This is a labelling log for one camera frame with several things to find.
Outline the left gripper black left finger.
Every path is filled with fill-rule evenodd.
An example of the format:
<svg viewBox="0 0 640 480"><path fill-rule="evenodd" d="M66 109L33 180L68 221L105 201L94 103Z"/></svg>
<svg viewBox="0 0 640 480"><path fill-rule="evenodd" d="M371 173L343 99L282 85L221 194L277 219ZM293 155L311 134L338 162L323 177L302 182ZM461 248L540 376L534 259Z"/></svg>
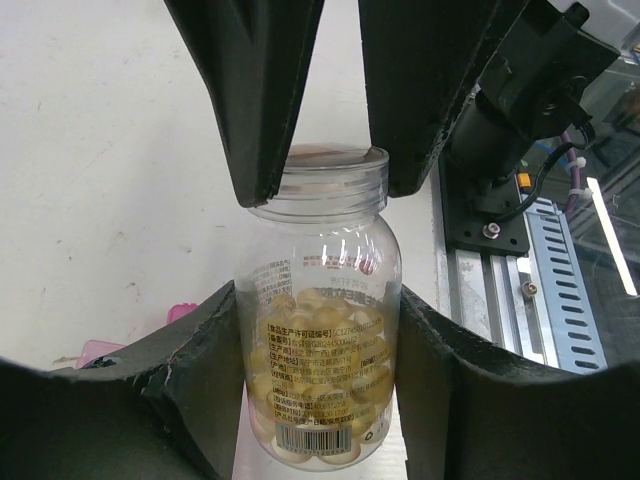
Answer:
<svg viewBox="0 0 640 480"><path fill-rule="evenodd" d="M81 369L1 364L5 479L228 479L244 370L235 289Z"/></svg>

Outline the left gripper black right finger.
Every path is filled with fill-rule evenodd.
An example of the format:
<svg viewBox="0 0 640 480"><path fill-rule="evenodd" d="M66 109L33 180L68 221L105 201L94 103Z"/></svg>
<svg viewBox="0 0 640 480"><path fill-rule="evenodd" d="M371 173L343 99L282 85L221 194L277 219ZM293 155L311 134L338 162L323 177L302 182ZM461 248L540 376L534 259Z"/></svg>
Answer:
<svg viewBox="0 0 640 480"><path fill-rule="evenodd" d="M401 293L397 401L412 479L635 479L639 364L589 375L504 350Z"/></svg>

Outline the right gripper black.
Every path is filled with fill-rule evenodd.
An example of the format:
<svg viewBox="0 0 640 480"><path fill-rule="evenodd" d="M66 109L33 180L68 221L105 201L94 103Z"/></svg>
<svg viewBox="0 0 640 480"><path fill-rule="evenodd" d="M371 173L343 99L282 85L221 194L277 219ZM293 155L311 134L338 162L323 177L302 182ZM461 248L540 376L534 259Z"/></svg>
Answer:
<svg viewBox="0 0 640 480"><path fill-rule="evenodd" d="M593 144L580 100L619 53L584 31L585 3L526 5L359 2L369 132L389 155L391 197L420 190L478 79L445 148L446 190L465 214L520 213L492 193L536 141L574 127L578 148Z"/></svg>

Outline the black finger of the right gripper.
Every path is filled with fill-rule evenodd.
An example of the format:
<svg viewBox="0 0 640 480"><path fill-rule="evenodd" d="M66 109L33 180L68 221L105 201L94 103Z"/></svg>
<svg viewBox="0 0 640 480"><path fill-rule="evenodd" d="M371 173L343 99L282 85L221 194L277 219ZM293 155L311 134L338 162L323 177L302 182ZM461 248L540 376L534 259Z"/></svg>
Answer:
<svg viewBox="0 0 640 480"><path fill-rule="evenodd" d="M207 88L238 203L277 192L321 17L321 1L169 1Z"/></svg>

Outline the clear bottle yellow capsules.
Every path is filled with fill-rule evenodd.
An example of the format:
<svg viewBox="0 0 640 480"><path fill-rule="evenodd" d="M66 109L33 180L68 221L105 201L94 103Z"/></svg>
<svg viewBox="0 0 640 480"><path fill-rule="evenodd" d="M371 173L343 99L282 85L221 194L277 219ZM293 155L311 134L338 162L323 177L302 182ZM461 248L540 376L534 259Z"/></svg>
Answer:
<svg viewBox="0 0 640 480"><path fill-rule="evenodd" d="M279 462L328 472L391 424L402 259L382 218L388 154L306 146L252 209L234 279L252 431Z"/></svg>

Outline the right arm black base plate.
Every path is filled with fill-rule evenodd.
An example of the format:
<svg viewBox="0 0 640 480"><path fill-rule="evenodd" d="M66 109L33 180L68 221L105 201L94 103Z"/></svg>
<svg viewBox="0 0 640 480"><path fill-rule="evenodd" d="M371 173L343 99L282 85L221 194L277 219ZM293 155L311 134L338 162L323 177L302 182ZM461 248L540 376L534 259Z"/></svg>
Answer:
<svg viewBox="0 0 640 480"><path fill-rule="evenodd" d="M513 174L489 182L464 178L447 169L441 187L448 248L494 256L528 254L530 243L523 216L502 218L520 204Z"/></svg>

